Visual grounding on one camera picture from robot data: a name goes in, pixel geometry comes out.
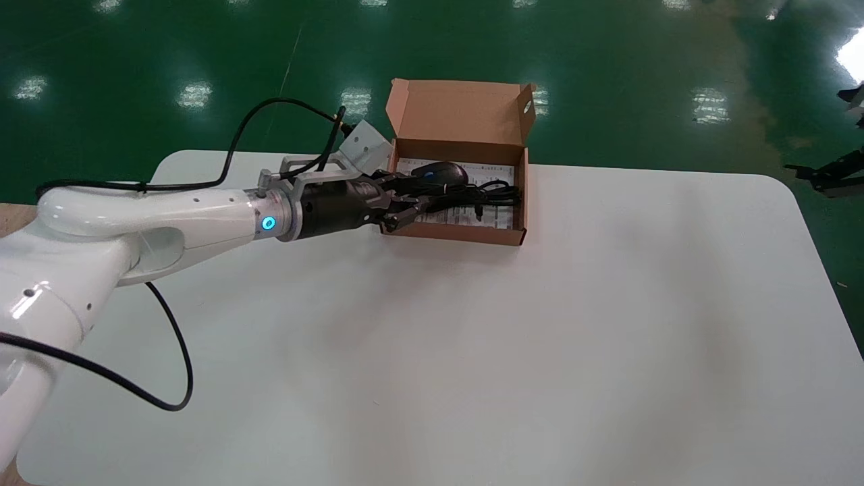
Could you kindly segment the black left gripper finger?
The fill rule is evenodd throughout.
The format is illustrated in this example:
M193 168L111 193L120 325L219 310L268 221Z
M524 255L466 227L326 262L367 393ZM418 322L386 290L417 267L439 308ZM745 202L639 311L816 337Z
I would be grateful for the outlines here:
M436 184L431 176L415 176L400 172L375 172L371 181L390 197L429 197L440 196L440 184Z
M430 199L392 200L383 216L383 231L396 232L413 224L417 217L428 212L431 205Z

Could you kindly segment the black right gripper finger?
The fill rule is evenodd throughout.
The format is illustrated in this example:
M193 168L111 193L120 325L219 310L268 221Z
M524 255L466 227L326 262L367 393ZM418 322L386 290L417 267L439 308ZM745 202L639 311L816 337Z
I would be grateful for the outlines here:
M863 126L863 85L839 91L839 99L846 103L846 112L856 119L856 126Z
M787 164L795 178L805 180L817 193L827 198L861 196L863 194L863 150L858 148L833 162L813 169Z

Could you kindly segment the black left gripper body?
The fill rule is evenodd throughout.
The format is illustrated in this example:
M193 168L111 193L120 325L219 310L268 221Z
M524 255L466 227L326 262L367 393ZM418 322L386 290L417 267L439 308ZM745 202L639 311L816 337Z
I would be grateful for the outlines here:
M387 209L387 194L371 179L311 184L304 188L299 240L357 230L377 223Z

